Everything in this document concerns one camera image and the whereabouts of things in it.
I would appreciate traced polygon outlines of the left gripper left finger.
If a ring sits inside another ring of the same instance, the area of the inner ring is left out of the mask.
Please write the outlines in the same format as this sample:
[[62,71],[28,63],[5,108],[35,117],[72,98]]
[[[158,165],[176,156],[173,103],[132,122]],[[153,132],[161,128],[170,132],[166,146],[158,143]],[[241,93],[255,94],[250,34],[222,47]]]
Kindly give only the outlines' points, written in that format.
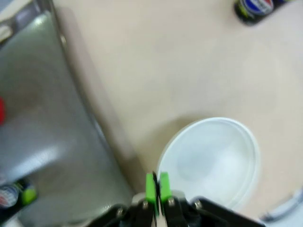
[[91,227],[155,227],[159,217],[158,183],[154,173],[146,175],[143,197],[129,207],[117,204],[94,219]]

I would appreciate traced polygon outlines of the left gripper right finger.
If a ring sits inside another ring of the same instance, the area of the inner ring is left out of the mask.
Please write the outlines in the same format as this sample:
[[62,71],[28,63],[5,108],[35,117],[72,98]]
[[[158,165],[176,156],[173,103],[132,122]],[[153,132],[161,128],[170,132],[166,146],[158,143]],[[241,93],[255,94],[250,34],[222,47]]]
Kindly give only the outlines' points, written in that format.
[[264,224],[242,216],[205,198],[192,203],[173,195],[168,173],[160,175],[161,227],[263,227]]

